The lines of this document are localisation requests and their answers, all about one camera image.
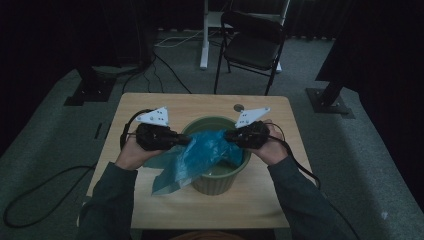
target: green bucket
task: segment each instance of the green bucket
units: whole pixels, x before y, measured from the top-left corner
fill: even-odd
[[[234,130],[235,121],[222,116],[206,116],[189,123],[182,131],[183,134],[193,134],[205,130]],[[243,150],[243,163],[234,167],[224,161],[219,162],[200,178],[193,181],[193,187],[207,195],[219,195],[231,188],[237,174],[246,167],[251,153]]]

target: sleeve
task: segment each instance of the sleeve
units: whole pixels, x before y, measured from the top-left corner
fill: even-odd
[[[137,173],[108,164],[80,211],[77,240],[130,239]]]
[[[299,172],[292,157],[268,166],[268,171],[293,239],[348,239],[336,226],[329,202]]]

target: white marker tag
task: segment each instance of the white marker tag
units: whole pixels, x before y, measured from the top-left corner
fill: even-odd
[[[268,113],[271,110],[269,107],[265,108],[258,108],[258,109],[252,109],[252,110],[243,110],[240,113],[239,119],[236,123],[236,128],[241,128],[247,125],[250,125],[266,113]]]
[[[167,127],[168,126],[168,109],[167,107],[161,107],[149,113],[138,115],[135,118],[135,120],[137,122]]]

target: hand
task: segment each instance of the hand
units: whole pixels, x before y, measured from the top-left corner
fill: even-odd
[[[265,120],[264,123],[269,129],[269,135],[279,139],[283,139],[282,133],[275,131],[275,128],[272,124],[267,124],[272,123],[270,119]],[[251,153],[254,153],[269,166],[277,164],[288,156],[287,149],[283,145],[281,145],[280,142],[271,138],[269,138],[268,141],[260,149],[247,150],[249,150]]]
[[[163,150],[146,151],[136,141],[135,135],[129,135],[115,162],[117,167],[125,170],[136,170],[144,165],[147,160],[163,153]]]

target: blue plastic bag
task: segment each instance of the blue plastic bag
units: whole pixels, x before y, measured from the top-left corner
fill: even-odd
[[[144,167],[163,168],[153,182],[152,194],[168,194],[193,182],[219,161],[236,167],[242,164],[243,150],[224,139],[225,130],[201,131],[190,135],[187,146],[171,150],[150,159]]]

